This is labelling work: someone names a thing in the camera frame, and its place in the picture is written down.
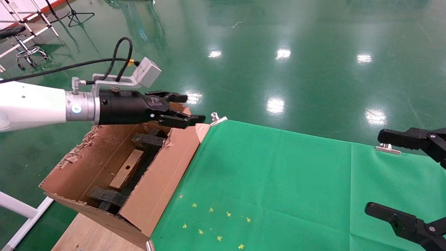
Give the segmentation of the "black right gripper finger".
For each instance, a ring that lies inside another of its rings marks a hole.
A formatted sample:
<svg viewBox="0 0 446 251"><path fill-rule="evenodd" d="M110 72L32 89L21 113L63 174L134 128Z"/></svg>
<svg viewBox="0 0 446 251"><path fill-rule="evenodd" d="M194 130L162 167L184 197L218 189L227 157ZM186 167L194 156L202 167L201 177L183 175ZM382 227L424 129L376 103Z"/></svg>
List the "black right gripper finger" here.
<svg viewBox="0 0 446 251"><path fill-rule="evenodd" d="M410 128L407 131L382 129L377 140L382 144L391 144L411 150L422 150L441 167L446 168L446 129L423 130Z"/></svg>
<svg viewBox="0 0 446 251"><path fill-rule="evenodd" d="M430 223L414 215L384 205L369 202L365 213L389 223L400 238L416 243L426 251L444 251L446 249L446 218Z"/></svg>

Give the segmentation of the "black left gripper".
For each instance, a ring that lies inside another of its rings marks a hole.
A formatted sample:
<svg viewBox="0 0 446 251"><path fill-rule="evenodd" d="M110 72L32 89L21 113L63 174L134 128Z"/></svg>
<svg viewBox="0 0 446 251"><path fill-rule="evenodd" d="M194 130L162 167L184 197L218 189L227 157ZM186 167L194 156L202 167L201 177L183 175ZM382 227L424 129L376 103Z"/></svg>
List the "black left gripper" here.
<svg viewBox="0 0 446 251"><path fill-rule="evenodd" d="M99 124L139 124L158 120L158 124L186 129L205 121L205 115L188 115L170 110L169 102L185 103L188 95L154 91L146 95L135 90L99 91Z"/></svg>

